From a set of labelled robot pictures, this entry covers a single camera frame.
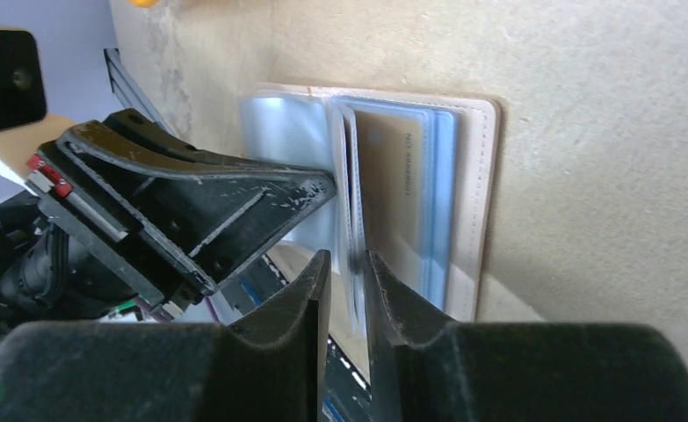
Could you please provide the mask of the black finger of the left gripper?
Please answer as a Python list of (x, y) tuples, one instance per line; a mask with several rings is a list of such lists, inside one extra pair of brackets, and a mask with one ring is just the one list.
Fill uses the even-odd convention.
[(126, 109), (66, 129), (29, 166), (42, 204), (141, 295), (216, 292), (336, 192), (326, 170), (197, 149)]

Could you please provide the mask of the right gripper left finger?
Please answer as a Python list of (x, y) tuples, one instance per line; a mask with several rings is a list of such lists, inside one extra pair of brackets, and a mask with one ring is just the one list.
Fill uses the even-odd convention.
[(35, 322), (0, 344), (0, 421), (316, 421), (331, 256), (232, 324)]

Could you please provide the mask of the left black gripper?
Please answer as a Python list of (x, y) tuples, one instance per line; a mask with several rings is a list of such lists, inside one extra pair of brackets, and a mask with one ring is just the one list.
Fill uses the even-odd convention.
[(156, 254), (117, 207), (21, 192), (0, 203), (0, 336), (39, 320), (99, 319), (163, 302)]

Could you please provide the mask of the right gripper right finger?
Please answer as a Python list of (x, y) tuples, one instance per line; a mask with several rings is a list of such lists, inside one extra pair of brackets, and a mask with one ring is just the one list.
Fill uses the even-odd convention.
[(366, 254), (377, 421), (688, 421), (688, 370), (643, 324), (462, 323)]

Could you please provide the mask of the gold credit card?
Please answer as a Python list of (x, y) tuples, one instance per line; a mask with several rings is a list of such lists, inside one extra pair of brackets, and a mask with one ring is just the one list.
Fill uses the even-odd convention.
[(424, 124), (413, 115), (355, 117), (367, 247), (402, 280), (417, 277)]

